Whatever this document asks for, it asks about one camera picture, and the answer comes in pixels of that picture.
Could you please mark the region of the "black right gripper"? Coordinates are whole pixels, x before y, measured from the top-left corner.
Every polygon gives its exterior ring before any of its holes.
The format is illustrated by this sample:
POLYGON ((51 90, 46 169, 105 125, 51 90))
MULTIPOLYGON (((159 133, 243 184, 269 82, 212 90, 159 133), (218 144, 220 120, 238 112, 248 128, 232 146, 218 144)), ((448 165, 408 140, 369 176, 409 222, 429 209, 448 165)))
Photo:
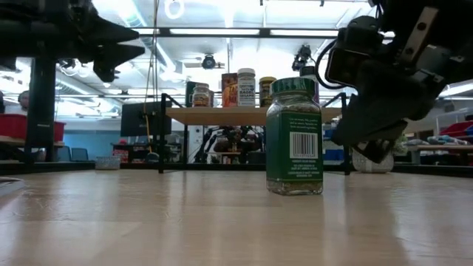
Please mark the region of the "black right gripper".
POLYGON ((385 7, 383 31, 395 34, 358 71, 358 95, 333 132, 332 141, 353 146, 381 163, 407 127, 420 120, 450 82, 455 68, 449 6, 385 7))

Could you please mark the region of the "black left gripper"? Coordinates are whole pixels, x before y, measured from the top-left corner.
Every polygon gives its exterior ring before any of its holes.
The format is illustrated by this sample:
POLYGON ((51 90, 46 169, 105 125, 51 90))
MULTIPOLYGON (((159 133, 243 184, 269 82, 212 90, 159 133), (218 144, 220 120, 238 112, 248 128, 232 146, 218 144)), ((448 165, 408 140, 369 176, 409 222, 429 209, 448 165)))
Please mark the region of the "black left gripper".
POLYGON ((54 22, 59 29, 57 59, 77 58, 81 63, 93 64, 94 73, 106 83, 115 79, 115 68, 142 55, 144 47, 120 43, 140 37, 139 33, 100 16, 92 0, 54 0, 54 22))

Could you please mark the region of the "green-lidded green-label spice jar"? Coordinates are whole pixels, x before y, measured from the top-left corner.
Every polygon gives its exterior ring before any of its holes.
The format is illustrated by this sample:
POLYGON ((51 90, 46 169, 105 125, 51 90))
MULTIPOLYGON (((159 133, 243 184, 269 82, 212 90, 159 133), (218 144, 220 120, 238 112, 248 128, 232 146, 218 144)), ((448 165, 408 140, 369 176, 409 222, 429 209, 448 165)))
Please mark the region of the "green-lidded green-label spice jar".
POLYGON ((316 83, 283 78, 270 85, 266 114, 266 187, 279 195, 321 194, 324 162, 316 83))

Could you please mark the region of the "black-lidded garlic powder shaker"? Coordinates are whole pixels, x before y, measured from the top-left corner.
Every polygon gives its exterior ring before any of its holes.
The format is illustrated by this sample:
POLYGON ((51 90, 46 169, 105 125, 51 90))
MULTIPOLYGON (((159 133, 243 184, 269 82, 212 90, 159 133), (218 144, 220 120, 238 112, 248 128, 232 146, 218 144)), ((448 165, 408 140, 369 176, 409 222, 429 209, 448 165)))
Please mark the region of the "black-lidded garlic powder shaker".
POLYGON ((319 101, 319 82, 316 78, 316 69, 314 66, 304 66, 299 70, 299 77, 304 79, 304 90, 313 101, 318 105, 319 101))

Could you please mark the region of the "green black pepper tin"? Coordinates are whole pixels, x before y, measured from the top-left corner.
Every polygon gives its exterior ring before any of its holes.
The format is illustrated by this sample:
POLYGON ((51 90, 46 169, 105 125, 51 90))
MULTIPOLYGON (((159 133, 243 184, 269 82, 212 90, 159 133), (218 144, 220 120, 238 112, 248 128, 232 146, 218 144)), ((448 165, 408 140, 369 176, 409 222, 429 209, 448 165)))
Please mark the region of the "green black pepper tin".
POLYGON ((199 83, 193 81, 186 83, 186 107, 201 106, 200 99, 198 99, 196 103, 194 102, 194 89, 198 85, 199 83))

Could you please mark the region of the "small cork-lidded saffron jar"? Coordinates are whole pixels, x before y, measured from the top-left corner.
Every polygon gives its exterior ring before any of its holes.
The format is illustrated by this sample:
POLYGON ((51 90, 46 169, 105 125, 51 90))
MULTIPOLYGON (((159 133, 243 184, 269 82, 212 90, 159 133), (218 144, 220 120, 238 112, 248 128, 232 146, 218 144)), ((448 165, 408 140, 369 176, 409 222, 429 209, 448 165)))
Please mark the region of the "small cork-lidded saffron jar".
POLYGON ((192 95, 193 107, 210 107, 211 106, 211 90, 206 83, 196 83, 193 88, 192 95))

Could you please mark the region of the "yellow-lidded spice jar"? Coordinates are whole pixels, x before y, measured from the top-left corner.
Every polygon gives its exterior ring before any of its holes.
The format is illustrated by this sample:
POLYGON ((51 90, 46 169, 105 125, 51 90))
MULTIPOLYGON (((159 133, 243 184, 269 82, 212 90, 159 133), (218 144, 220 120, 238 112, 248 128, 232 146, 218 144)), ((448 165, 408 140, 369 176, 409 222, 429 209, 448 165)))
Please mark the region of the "yellow-lidded spice jar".
POLYGON ((275 77, 267 76, 259 79, 259 106, 269 107, 272 104, 270 85, 276 80, 275 77))

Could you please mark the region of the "orange taco seasoning packet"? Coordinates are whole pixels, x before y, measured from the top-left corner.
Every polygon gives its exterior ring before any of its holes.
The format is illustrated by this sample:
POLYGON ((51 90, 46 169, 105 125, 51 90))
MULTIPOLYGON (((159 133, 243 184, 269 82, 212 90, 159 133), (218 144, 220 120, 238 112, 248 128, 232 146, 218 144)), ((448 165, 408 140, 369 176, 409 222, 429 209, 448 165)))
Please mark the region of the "orange taco seasoning packet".
POLYGON ((238 75, 236 73, 222 74, 222 106, 235 107, 238 97, 238 75))

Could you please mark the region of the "white-lidded bagel seasoning jar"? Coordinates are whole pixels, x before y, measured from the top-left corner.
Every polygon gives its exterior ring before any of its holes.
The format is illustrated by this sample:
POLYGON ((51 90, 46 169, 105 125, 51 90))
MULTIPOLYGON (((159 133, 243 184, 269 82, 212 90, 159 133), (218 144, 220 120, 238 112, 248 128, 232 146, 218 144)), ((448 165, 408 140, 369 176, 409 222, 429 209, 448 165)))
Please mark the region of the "white-lidded bagel seasoning jar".
POLYGON ((238 70, 238 106, 255 107, 255 76, 255 71, 251 68, 241 68, 238 70))

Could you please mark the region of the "wooden shelf riser black legs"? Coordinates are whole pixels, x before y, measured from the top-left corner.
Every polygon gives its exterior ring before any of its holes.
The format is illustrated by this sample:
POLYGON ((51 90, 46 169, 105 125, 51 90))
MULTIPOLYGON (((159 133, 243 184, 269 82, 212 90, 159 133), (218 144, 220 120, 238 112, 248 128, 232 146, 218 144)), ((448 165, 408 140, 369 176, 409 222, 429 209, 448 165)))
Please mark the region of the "wooden shelf riser black legs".
MULTIPOLYGON (((322 106, 323 122, 331 121, 345 113, 347 110, 347 94, 340 92, 322 106), (328 107, 335 101, 341 101, 341 108, 328 107)), ((164 132, 160 129, 160 148, 159 163, 157 170, 163 174, 165 170, 181 170, 181 171, 223 171, 227 168, 230 171, 265 171, 265 166, 260 165, 234 165, 234 166, 218 166, 203 164, 188 164, 187 144, 188 144, 188 126, 265 126, 265 116, 267 108, 256 107, 231 107, 231 108, 211 108, 211 107, 184 107, 175 99, 166 93, 161 94, 161 102, 166 100, 179 106, 179 108, 161 106, 160 113, 163 116, 160 119, 160 126, 163 126, 163 118, 165 116, 175 119, 184 125, 184 148, 183 161, 181 164, 168 164, 164 160, 164 132)), ((339 171, 344 175, 350 175, 353 170, 351 163, 350 148, 343 146, 344 159, 338 165, 324 166, 325 171, 339 171)))

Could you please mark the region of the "green succulent in white pot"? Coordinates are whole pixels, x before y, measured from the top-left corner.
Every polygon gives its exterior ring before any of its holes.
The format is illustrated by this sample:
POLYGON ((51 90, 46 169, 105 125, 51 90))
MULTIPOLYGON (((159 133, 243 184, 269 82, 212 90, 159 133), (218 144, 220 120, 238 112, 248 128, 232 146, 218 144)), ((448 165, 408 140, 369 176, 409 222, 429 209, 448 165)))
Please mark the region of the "green succulent in white pot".
POLYGON ((367 159, 359 152, 353 150, 352 152, 352 163, 356 171, 368 174, 386 174, 391 172, 394 167, 394 156, 395 155, 406 155, 407 147, 405 142, 407 137, 401 135, 395 142, 394 148, 391 153, 388 154, 381 163, 374 163, 367 159))

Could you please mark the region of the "pile of cloths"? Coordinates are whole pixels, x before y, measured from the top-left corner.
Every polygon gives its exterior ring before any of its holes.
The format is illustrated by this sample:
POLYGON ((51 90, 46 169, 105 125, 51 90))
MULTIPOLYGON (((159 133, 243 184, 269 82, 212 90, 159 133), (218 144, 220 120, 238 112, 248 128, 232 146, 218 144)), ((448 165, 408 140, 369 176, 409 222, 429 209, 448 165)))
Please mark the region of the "pile of cloths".
POLYGON ((407 146, 419 146, 419 145, 469 145, 469 142, 460 140, 448 135, 431 136, 427 137, 426 140, 414 139, 406 142, 407 146))

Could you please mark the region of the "background wooden table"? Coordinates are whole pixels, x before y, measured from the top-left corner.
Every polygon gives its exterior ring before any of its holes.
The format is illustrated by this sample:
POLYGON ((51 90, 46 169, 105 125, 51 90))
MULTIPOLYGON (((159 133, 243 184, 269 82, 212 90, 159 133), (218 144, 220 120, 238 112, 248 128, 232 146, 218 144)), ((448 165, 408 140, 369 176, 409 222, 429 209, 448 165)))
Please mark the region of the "background wooden table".
POLYGON ((414 164, 421 164, 422 151, 452 151, 460 155, 460 161, 463 166, 469 165, 469 155, 473 154, 473 145, 416 145, 407 146, 411 152, 411 159, 414 164))

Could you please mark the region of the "black monitor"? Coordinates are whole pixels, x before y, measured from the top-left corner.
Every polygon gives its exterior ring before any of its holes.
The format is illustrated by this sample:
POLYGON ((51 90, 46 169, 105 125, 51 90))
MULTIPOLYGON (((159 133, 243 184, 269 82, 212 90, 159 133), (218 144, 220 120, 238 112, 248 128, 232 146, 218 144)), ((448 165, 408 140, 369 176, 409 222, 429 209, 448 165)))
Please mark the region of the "black monitor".
POLYGON ((171 118, 164 116, 161 125, 161 102, 130 103, 122 105, 120 136, 139 137, 159 135, 162 129, 171 134, 171 118))

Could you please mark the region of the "red and blue bag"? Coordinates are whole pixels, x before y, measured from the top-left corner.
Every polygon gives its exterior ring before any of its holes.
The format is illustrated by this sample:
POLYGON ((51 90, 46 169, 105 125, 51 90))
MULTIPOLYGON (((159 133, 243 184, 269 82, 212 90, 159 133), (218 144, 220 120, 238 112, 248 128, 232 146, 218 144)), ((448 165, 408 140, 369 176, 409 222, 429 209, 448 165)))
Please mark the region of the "red and blue bag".
POLYGON ((452 124, 442 129, 440 135, 456 138, 473 138, 473 120, 452 124))

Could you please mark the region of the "person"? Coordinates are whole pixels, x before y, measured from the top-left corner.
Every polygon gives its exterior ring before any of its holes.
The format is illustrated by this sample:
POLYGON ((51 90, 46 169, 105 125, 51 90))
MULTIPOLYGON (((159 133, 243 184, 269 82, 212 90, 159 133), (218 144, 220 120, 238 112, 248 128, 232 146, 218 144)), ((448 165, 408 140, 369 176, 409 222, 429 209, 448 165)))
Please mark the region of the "person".
POLYGON ((19 115, 27 115, 30 103, 30 92, 23 91, 18 96, 18 106, 16 107, 15 113, 19 115))

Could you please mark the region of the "blue chairs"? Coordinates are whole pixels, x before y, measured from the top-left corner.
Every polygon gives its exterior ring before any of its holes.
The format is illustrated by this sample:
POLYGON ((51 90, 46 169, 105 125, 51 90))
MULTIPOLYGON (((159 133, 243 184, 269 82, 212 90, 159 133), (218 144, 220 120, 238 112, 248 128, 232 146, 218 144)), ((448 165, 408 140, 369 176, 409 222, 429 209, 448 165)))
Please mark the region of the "blue chairs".
POLYGON ((88 151, 84 148, 70 148, 63 146, 56 150, 58 162, 85 162, 89 160, 88 151))

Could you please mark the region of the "red storage bin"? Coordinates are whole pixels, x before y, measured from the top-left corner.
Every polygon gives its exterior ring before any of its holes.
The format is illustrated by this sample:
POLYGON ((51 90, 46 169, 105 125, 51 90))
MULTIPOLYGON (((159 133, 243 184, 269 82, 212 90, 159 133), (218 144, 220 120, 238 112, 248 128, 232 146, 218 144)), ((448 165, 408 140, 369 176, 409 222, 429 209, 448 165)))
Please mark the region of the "red storage bin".
MULTIPOLYGON (((55 122, 54 141, 64 139, 65 123, 55 122)), ((27 135, 27 117, 18 114, 0 114, 0 136, 25 140, 27 135)))

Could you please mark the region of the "background robot station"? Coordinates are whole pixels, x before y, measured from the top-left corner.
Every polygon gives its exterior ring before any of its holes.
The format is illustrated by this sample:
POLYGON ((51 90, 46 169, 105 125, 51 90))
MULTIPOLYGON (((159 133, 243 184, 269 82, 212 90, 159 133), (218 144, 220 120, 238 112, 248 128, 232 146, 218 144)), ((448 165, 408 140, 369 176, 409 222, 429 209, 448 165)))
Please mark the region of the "background robot station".
POLYGON ((266 128, 261 131, 252 126, 214 126, 208 127, 203 141, 194 155, 193 163, 208 164, 211 152, 223 164, 248 164, 250 153, 265 150, 266 128))

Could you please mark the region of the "black metal rig frame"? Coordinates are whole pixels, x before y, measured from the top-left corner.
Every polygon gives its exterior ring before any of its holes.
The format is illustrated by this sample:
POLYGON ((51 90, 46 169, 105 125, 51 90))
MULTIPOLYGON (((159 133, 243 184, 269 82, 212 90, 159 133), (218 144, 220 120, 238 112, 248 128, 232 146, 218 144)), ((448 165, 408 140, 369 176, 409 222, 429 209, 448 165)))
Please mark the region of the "black metal rig frame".
MULTIPOLYGON (((131 30, 134 30, 140 33, 141 38, 148 38, 153 37, 152 31, 155 30, 155 37, 158 38, 308 38, 308 39, 333 39, 337 36, 338 30, 320 30, 320 29, 290 29, 290 28, 216 28, 216 27, 204 27, 204 28, 196 28, 196 27, 132 27, 131 30)), ((104 92, 94 92, 96 96, 86 96, 89 98, 110 98, 110 99, 118 99, 122 98, 143 98, 145 100, 158 98, 158 100, 170 101, 174 105, 179 106, 179 108, 184 110, 178 111, 185 111, 183 115, 184 118, 190 118, 189 121, 179 120, 180 123, 184 124, 184 144, 183 144, 183 161, 181 163, 167 163, 164 160, 164 151, 159 151, 158 154, 160 159, 157 163, 150 164, 153 166, 133 166, 132 163, 122 163, 124 168, 133 168, 133 169, 157 169, 159 173, 163 173, 165 170, 172 170, 172 171, 223 171, 223 169, 228 169, 232 171, 264 171, 264 165, 235 165, 235 166, 218 166, 218 165, 203 165, 199 163, 188 163, 188 126, 204 126, 203 119, 197 119, 197 111, 190 111, 187 110, 188 107, 183 106, 182 104, 178 103, 172 96, 163 92, 151 95, 108 95, 104 94, 104 92)), ((329 98, 329 101, 324 104, 324 108, 327 109, 323 115, 328 115, 329 112, 335 115, 336 111, 340 111, 343 114, 347 109, 347 93, 340 92, 335 96, 329 98), (341 100, 342 108, 328 108, 327 106, 332 104, 336 100, 341 100)), ((237 118, 242 118, 241 115, 243 112, 232 111, 231 114, 233 115, 231 124, 233 123, 244 123, 245 125, 253 125, 253 126, 262 126, 263 122, 265 122, 265 118, 261 115, 258 115, 258 119, 255 122, 237 122, 237 118)), ((444 146, 440 148, 451 149, 452 151, 460 152, 462 156, 462 160, 468 159, 467 151, 470 149, 473 151, 473 148, 468 148, 464 146, 464 150, 460 150, 461 146, 444 146)), ((325 171, 334 171, 334 172, 343 172, 344 175, 349 175, 351 172, 354 172, 353 163, 351 163, 351 155, 349 155, 349 148, 348 146, 343 146, 344 156, 341 163, 335 165, 324 164, 325 171)), ((414 163, 414 161, 418 160, 420 157, 418 151, 415 153, 412 152, 412 163, 401 163, 395 164, 393 171, 398 173, 405 173, 405 174, 426 174, 426 175, 439 175, 439 176, 449 176, 449 177, 462 177, 462 178, 473 178, 473 166, 422 166, 421 163, 414 163)))

